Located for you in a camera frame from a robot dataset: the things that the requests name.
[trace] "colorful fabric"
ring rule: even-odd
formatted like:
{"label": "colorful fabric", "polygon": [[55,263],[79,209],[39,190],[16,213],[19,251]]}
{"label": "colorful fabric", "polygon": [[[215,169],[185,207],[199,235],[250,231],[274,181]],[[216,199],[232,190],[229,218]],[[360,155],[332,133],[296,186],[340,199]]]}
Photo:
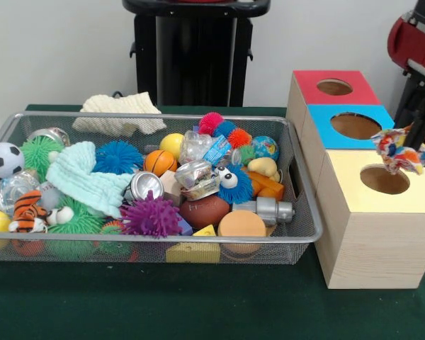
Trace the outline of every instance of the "colorful fabric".
{"label": "colorful fabric", "polygon": [[376,152],[382,157],[386,169],[396,174],[400,168],[406,171],[422,174],[425,166],[425,144],[418,151],[404,147],[404,140],[410,126],[404,129],[382,130],[371,139],[376,145]]}

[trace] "white wall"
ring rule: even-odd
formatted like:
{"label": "white wall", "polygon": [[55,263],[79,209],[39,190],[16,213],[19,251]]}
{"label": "white wall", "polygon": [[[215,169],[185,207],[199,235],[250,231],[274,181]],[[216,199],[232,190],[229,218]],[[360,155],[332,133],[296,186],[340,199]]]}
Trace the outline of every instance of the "white wall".
{"label": "white wall", "polygon": [[[387,34],[414,4],[273,0],[254,19],[245,105],[285,106],[293,69],[360,69],[392,109],[402,79],[387,56]],[[0,125],[28,103],[136,92],[132,41],[133,15],[119,0],[0,0]]]}

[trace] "green spiky ball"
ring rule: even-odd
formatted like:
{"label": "green spiky ball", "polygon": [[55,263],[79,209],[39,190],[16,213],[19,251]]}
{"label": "green spiky ball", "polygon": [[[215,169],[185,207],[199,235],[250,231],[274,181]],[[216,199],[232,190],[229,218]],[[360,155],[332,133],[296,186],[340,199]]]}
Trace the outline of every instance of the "green spiky ball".
{"label": "green spiky ball", "polygon": [[240,147],[239,152],[241,152],[241,160],[243,165],[247,165],[252,159],[255,159],[255,149],[250,145],[244,145],[243,147]]}
{"label": "green spiky ball", "polygon": [[[53,234],[99,234],[103,219],[88,212],[86,205],[65,196],[59,203],[59,208],[70,207],[74,217],[68,223],[49,228]],[[64,261],[84,261],[96,250],[92,241],[52,240],[47,242],[47,250]]]}
{"label": "green spiky ball", "polygon": [[49,153],[61,152],[63,146],[48,137],[38,136],[33,140],[23,143],[21,150],[25,157],[25,168],[36,169],[40,182],[45,182],[45,175],[49,169]]}
{"label": "green spiky ball", "polygon": [[[101,234],[119,235],[121,228],[119,223],[110,222],[103,226]],[[101,241],[98,245],[98,250],[105,254],[113,256],[129,257],[132,252],[132,244],[130,242],[114,242],[114,241]]]}

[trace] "purple spiky ball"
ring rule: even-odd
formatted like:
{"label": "purple spiky ball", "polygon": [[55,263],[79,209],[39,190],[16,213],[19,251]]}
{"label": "purple spiky ball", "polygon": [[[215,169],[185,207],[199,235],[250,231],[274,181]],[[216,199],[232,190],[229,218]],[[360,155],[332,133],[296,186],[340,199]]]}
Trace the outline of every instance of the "purple spiky ball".
{"label": "purple spiky ball", "polygon": [[181,232],[178,225],[181,219],[176,215],[179,209],[172,207],[171,203],[162,197],[154,199],[150,190],[145,200],[135,200],[132,205],[124,205],[121,208],[123,234],[154,237],[178,235]]}

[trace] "round hole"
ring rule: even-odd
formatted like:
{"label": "round hole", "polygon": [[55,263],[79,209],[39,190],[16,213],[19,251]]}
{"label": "round hole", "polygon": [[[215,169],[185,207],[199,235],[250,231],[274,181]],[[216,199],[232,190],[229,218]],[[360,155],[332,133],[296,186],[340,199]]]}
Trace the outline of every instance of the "round hole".
{"label": "round hole", "polygon": [[369,140],[381,131],[381,125],[376,120],[353,112],[335,115],[331,118],[331,124],[338,133],[355,140]]}
{"label": "round hole", "polygon": [[317,88],[330,96],[345,96],[353,91],[350,84],[338,79],[325,79],[317,84]]}
{"label": "round hole", "polygon": [[392,175],[383,165],[379,164],[362,169],[361,181],[370,189],[389,195],[404,193],[409,188],[409,178],[405,174],[398,171]]}

